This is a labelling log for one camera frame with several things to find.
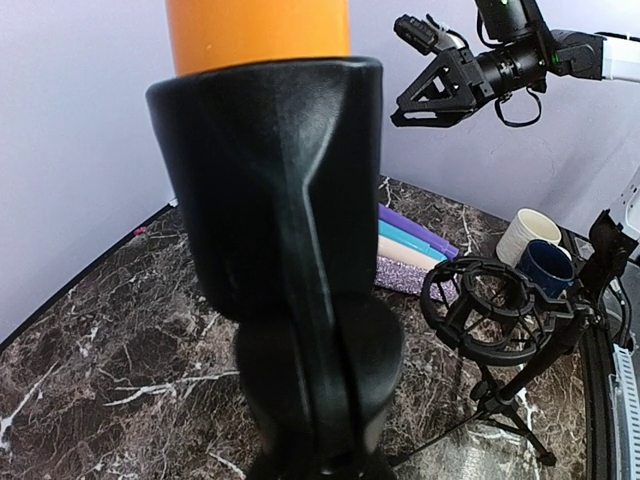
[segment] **purple glitter strip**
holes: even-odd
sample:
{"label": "purple glitter strip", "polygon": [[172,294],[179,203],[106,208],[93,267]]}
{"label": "purple glitter strip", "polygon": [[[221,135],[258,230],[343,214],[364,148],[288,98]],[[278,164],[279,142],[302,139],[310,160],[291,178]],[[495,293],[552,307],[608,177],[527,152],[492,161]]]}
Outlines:
{"label": "purple glitter strip", "polygon": [[[427,271],[413,265],[407,265],[385,257],[378,257],[378,270],[376,272],[376,286],[394,290],[400,293],[419,296],[422,292],[422,284]],[[448,302],[453,302],[458,297],[458,292],[451,282],[442,284],[445,297]],[[436,285],[431,285],[431,298],[442,301],[440,290]]]}

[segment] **mug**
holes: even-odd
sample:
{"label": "mug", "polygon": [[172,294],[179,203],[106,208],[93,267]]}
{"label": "mug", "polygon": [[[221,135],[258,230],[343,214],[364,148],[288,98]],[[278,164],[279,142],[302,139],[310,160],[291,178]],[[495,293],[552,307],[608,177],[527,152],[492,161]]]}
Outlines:
{"label": "mug", "polygon": [[540,285],[549,298],[558,298],[576,276],[573,262],[567,255],[544,240],[529,242],[517,268]]}
{"label": "mug", "polygon": [[502,263],[515,267],[531,240],[545,240],[559,245],[562,234],[550,218],[535,210],[523,208],[518,211],[498,242],[496,254]]}

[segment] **orange object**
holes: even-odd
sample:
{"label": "orange object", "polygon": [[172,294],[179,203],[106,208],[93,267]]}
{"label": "orange object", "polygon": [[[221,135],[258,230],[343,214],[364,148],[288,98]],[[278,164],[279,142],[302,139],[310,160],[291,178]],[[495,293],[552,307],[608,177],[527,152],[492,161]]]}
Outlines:
{"label": "orange object", "polygon": [[350,54],[347,0],[166,0],[176,73]]}

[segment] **dark blue cup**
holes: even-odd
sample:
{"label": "dark blue cup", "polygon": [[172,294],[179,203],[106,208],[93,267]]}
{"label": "dark blue cup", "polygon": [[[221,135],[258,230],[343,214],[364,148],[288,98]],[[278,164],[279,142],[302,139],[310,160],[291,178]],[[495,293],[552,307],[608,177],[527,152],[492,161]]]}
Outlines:
{"label": "dark blue cup", "polygon": [[558,298],[576,275],[569,257],[544,240],[529,242],[516,268],[540,285],[549,298]]}

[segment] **wall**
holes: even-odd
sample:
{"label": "wall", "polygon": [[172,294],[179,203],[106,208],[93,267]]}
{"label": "wall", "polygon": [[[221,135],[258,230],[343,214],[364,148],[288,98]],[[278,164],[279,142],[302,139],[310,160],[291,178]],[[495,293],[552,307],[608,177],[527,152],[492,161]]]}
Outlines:
{"label": "wall", "polygon": [[[550,28],[640,35],[637,0],[538,0]],[[398,39],[394,20],[404,13],[462,33],[477,54],[473,0],[351,0],[354,54],[379,58],[385,67],[385,116],[428,59]],[[521,92],[505,107],[508,118],[535,116]],[[395,178],[512,218],[537,208],[585,233],[640,165],[640,85],[549,78],[542,121],[504,127],[487,106],[447,129],[384,125],[383,171]]]}
{"label": "wall", "polygon": [[144,99],[164,2],[0,2],[0,342],[172,198]]}

